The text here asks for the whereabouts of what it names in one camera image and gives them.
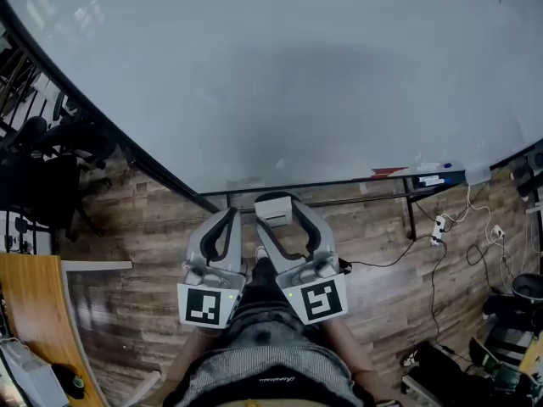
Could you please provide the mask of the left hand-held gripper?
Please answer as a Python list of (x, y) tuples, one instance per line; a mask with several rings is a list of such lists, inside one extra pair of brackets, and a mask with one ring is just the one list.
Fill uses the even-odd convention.
[[(225, 232), (222, 252), (216, 243)], [(177, 284), (180, 321), (201, 328), (227, 328), (244, 295), (247, 265), (242, 258), (241, 214), (213, 214), (188, 241), (185, 277)]]

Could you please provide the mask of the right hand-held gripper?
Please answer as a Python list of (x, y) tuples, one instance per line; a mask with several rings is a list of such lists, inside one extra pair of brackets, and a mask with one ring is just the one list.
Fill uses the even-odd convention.
[(311, 262), (303, 254), (289, 254), (273, 230), (256, 222), (256, 231), (277, 274), (277, 285), (305, 324), (316, 324), (348, 311), (345, 273), (336, 253), (330, 225), (311, 207), (292, 198), (292, 214), (305, 231)]

